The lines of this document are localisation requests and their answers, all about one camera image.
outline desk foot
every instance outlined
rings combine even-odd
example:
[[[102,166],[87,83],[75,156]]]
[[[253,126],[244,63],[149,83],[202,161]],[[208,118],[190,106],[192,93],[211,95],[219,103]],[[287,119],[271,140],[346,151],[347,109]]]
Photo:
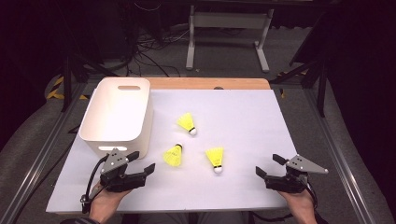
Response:
[[[259,56],[259,61],[260,61],[260,65],[262,66],[262,71],[264,73],[269,73],[270,67],[268,66],[267,60],[265,59],[264,51],[262,49],[258,48],[259,41],[255,41],[254,45],[255,45],[255,49],[257,51],[257,56]]]
[[[195,52],[195,47],[189,46],[189,51],[187,52],[187,62],[186,62],[186,69],[189,71],[192,70],[194,66],[194,52]]]

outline black sleeve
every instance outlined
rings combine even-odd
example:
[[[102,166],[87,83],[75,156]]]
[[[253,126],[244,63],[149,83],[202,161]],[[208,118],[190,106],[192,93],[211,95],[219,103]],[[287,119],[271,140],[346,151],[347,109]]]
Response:
[[[71,218],[61,222],[61,224],[100,224],[88,217]]]

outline shuttlecock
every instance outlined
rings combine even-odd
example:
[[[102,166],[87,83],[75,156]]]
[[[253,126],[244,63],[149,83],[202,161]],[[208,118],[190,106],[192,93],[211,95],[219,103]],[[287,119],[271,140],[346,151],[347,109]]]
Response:
[[[192,121],[191,113],[186,113],[177,120],[177,124],[187,130],[191,135],[196,135],[197,130],[195,129],[194,122]]]
[[[181,149],[183,146],[177,143],[171,149],[163,153],[163,160],[171,166],[179,166],[181,164]]]
[[[210,162],[213,165],[213,169],[216,174],[221,173],[222,167],[222,155],[223,155],[223,148],[222,147],[213,147],[207,150],[206,156],[209,158]]]

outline white table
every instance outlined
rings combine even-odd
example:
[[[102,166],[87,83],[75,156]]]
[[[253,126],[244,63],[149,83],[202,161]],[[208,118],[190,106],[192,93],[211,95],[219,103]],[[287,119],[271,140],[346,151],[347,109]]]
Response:
[[[256,176],[260,166],[268,175],[285,174],[272,160],[296,155],[285,120],[273,91],[266,90],[152,90],[152,133],[147,156],[129,163],[126,174],[140,173],[156,163],[146,186],[124,198],[121,213],[257,210],[285,207],[277,192],[266,189]],[[198,134],[188,135],[177,118],[191,112]],[[162,154],[175,143],[184,146],[179,167],[167,165]],[[223,172],[216,175],[205,155],[224,147]],[[80,213],[85,193],[99,158],[77,136],[47,212]],[[99,180],[96,175],[93,183]]]

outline aluminum profile rail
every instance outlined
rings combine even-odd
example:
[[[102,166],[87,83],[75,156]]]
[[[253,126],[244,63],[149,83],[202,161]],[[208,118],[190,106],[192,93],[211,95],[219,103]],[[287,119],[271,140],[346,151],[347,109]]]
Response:
[[[326,137],[330,156],[332,157],[332,161],[334,162],[338,174],[341,176],[341,181],[343,182],[349,200],[355,209],[355,213],[359,219],[359,222],[367,224],[375,223],[375,220],[368,209],[367,203],[364,201],[355,177],[350,171],[341,149],[333,141],[332,132],[330,131],[327,120],[323,118],[318,112],[315,94],[312,90],[304,90],[304,94],[308,100],[310,108],[315,114],[320,129],[323,131],[323,134]]]
[[[59,134],[61,133],[61,130],[64,127],[67,119],[69,118],[71,112],[73,111],[73,108],[78,101],[78,97],[84,91],[85,86],[86,84],[83,83],[76,84],[76,88],[73,92],[72,102],[70,103],[69,107],[67,107],[67,109],[57,118],[54,127],[49,133],[49,137],[47,138],[43,147],[40,149],[37,157],[35,158],[35,161],[33,162],[33,165],[27,172],[25,178],[21,183],[20,188],[18,189],[11,204],[8,206],[7,211],[4,213],[2,219],[0,220],[1,224],[14,223],[14,219],[16,218],[16,215],[18,214],[21,205],[25,202],[29,194],[32,192],[35,186],[35,182],[40,177],[40,174],[43,171],[44,166],[46,165],[46,162],[53,150],[53,147],[58,141]]]

